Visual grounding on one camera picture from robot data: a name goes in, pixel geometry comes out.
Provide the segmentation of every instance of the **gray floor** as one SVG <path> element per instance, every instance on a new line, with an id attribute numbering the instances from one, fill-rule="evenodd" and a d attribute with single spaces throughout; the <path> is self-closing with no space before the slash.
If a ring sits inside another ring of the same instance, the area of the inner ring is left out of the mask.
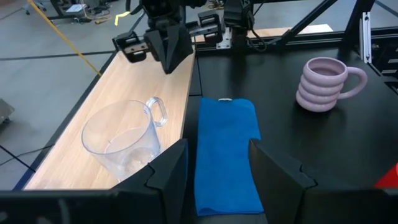
<path id="1" fill-rule="evenodd" d="M 62 57 L 30 60 L 1 60 L 1 58 L 70 54 L 73 51 L 31 9 L 27 16 L 17 11 L 25 0 L 0 3 L 0 97 L 15 107 L 12 123 L 0 127 L 0 144 L 14 154 L 39 149 L 47 143 L 54 131 L 69 113 L 92 79 L 94 71 L 79 57 Z M 320 1 L 296 1 L 264 5 L 256 15 L 257 29 L 294 26 Z M 398 11 L 396 0 L 383 0 L 384 4 Z M 44 2 L 48 16 L 55 12 L 49 2 Z M 313 24 L 329 24 L 333 30 L 343 30 L 354 0 L 339 0 Z M 112 2 L 111 14 L 124 12 L 124 1 Z M 197 19 L 201 9 L 188 9 L 189 21 Z M 104 24 L 72 24 L 55 21 L 54 24 L 75 44 L 81 52 L 114 50 L 111 38 L 126 32 L 137 16 L 122 18 L 116 27 L 113 21 Z M 375 5 L 372 13 L 373 27 L 398 26 L 398 18 Z M 137 27 L 142 34 L 147 28 L 144 18 Z M 87 56 L 100 69 L 110 54 Z M 38 152 L 22 156 L 31 164 Z M 10 159 L 0 150 L 0 163 Z M 12 189 L 26 168 L 17 161 L 0 166 L 0 190 Z"/>

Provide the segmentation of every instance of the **pink mug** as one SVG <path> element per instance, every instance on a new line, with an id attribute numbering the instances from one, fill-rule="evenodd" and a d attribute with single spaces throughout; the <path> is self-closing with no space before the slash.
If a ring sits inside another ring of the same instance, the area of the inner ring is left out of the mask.
<path id="1" fill-rule="evenodd" d="M 359 85 L 346 93 L 340 93 L 348 74 L 357 75 Z M 347 67 L 334 58 L 313 58 L 304 66 L 296 100 L 302 108 L 309 111 L 325 112 L 332 109 L 337 100 L 358 94 L 367 82 L 368 76 L 362 69 Z"/>

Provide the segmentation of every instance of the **blue cloth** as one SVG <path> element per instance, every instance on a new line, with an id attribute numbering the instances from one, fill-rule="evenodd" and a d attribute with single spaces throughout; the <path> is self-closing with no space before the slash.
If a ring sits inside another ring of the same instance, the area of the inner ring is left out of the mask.
<path id="1" fill-rule="evenodd" d="M 249 139 L 260 139 L 254 105 L 202 98 L 195 201 L 198 216 L 261 213 L 249 164 Z"/>

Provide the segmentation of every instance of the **pitcher handle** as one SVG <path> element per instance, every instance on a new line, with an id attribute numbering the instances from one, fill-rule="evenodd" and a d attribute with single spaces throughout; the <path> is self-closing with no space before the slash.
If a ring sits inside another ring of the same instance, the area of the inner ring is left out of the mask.
<path id="1" fill-rule="evenodd" d="M 154 96 L 151 99 L 149 99 L 146 103 L 146 105 L 148 106 L 148 108 L 152 111 L 152 106 L 157 103 L 159 105 L 160 108 L 160 112 L 162 113 L 162 118 L 160 119 L 160 121 L 154 121 L 155 126 L 156 127 L 162 127 L 163 125 L 165 125 L 167 123 L 167 113 L 166 113 L 166 107 L 163 104 L 163 101 Z"/>
<path id="2" fill-rule="evenodd" d="M 366 72 L 364 70 L 362 70 L 360 68 L 354 68 L 354 67 L 348 67 L 347 70 L 348 70 L 348 74 L 357 75 L 359 77 L 359 85 L 348 92 L 341 93 L 338 96 L 338 100 L 347 99 L 347 98 L 357 95 L 365 87 L 366 83 L 368 82 L 368 76 L 366 75 Z"/>

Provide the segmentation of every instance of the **wooden table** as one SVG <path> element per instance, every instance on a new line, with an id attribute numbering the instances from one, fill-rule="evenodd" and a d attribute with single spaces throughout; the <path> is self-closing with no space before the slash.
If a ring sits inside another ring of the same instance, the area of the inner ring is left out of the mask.
<path id="1" fill-rule="evenodd" d="M 256 32 L 263 37 L 278 36 L 287 29 L 262 29 Z M 330 31 L 332 29 L 323 24 L 308 26 L 301 33 Z M 169 116 L 167 124 L 157 129 L 162 148 L 167 149 L 179 140 L 182 137 L 194 58 L 195 54 L 189 55 L 173 73 L 165 75 L 161 64 L 150 54 L 143 62 L 129 63 L 119 52 L 25 189 L 108 189 L 116 185 L 117 180 L 84 149 L 81 131 L 94 113 L 117 101 L 146 102 L 150 97 L 158 96 L 164 101 Z"/>

